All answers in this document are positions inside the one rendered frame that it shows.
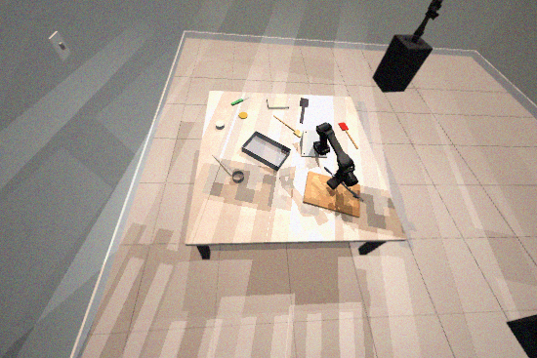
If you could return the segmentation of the wooden spoon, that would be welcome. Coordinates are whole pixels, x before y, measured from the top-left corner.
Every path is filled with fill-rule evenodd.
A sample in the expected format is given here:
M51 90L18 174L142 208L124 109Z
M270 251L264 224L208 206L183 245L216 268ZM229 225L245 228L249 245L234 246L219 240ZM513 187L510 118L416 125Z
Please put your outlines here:
M274 116L274 115L273 115L273 116ZM278 119L279 121L281 121L281 120L280 120L279 118L277 118L276 116L274 116L274 117L275 117L276 119ZM288 126L288 125L287 125L286 123L284 123L283 121L281 121L281 122L282 122L283 124L285 124L286 126ZM290 129L292 129L290 126L288 126L288 127L289 127ZM300 138L300 137L302 136L302 132L301 132L301 131L299 131L299 130L296 130L296 131L295 131L294 129L292 129L292 130L294 131L293 134L295 134L297 137Z

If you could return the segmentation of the light brown wooden board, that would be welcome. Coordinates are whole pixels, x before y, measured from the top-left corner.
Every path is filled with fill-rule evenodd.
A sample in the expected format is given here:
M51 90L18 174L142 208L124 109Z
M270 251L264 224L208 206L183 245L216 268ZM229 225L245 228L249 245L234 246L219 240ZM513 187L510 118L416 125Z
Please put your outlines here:
M333 190L326 184L330 178L309 171L303 203L359 218L360 184L348 187L359 196L357 199L341 184Z

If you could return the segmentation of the red spatula with wooden handle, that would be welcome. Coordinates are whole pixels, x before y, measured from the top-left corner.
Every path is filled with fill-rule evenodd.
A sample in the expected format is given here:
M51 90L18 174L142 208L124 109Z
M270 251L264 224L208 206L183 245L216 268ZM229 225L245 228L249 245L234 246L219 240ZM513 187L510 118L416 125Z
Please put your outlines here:
M345 122L344 122L344 123L339 123L339 126L341 127L342 131L346 131L346 132L347 132L347 134L348 134L348 136L350 137L351 141L353 142L353 144L355 145L355 147L358 149L357 145L355 144L355 142L353 141L353 139L351 138L350 134L349 134L348 131L347 131L349 128L347 127L347 125L345 124Z

